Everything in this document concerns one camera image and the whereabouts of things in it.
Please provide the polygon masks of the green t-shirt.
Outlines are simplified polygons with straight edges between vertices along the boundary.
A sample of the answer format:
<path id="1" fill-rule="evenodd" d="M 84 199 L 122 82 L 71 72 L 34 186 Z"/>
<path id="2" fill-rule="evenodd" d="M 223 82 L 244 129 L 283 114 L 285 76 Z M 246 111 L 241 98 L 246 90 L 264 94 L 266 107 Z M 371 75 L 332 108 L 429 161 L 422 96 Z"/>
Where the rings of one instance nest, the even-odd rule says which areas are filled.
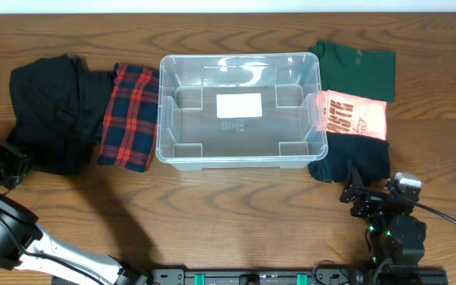
<path id="1" fill-rule="evenodd" d="M 379 101 L 395 101 L 395 51 L 364 51 L 319 40 L 309 48 L 309 52 L 319 59 L 323 90 Z"/>

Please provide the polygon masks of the black garment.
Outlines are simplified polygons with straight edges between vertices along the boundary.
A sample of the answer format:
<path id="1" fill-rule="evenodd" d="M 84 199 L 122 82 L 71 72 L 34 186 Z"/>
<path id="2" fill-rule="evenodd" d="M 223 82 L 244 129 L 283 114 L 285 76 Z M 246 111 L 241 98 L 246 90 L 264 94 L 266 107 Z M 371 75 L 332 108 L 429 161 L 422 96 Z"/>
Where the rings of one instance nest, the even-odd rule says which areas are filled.
<path id="1" fill-rule="evenodd" d="M 80 58 L 42 58 L 10 73 L 16 126 L 9 141 L 35 154 L 37 171 L 73 176 L 101 142 L 116 73 L 88 70 Z"/>

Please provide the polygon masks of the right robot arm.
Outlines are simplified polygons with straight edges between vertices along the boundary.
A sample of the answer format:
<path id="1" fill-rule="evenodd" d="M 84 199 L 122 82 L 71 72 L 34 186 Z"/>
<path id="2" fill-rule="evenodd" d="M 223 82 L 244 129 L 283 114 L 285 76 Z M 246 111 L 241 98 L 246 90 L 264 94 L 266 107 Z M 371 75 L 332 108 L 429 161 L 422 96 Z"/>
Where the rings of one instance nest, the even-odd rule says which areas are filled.
<path id="1" fill-rule="evenodd" d="M 412 216 L 421 186 L 416 176 L 398 172 L 386 182 L 385 192 L 371 190 L 348 163 L 348 182 L 340 202 L 351 203 L 351 215 L 367 224 L 365 238 L 375 264 L 386 260 L 396 271 L 408 271 L 423 258 L 426 225 Z"/>

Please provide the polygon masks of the red navy plaid garment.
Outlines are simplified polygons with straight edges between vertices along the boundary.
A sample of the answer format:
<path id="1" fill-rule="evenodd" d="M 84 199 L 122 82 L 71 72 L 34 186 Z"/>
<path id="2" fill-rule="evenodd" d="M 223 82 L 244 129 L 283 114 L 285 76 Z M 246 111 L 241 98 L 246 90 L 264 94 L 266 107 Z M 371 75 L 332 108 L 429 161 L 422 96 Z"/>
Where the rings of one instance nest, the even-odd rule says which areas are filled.
<path id="1" fill-rule="evenodd" d="M 97 164 L 144 173 L 156 143 L 159 71 L 126 63 L 117 63 L 114 71 Z"/>

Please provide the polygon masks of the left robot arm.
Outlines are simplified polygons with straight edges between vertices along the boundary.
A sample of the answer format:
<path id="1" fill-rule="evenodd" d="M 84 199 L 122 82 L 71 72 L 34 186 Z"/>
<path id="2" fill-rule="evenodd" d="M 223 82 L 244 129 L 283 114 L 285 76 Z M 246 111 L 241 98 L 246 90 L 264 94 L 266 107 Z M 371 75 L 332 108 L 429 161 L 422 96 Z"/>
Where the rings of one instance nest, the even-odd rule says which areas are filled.
<path id="1" fill-rule="evenodd" d="M 30 154 L 0 144 L 0 186 L 14 189 L 33 164 Z M 47 273 L 55 284 L 149 284 L 148 272 L 89 253 L 50 235 L 29 209 L 0 193 L 0 269 Z"/>

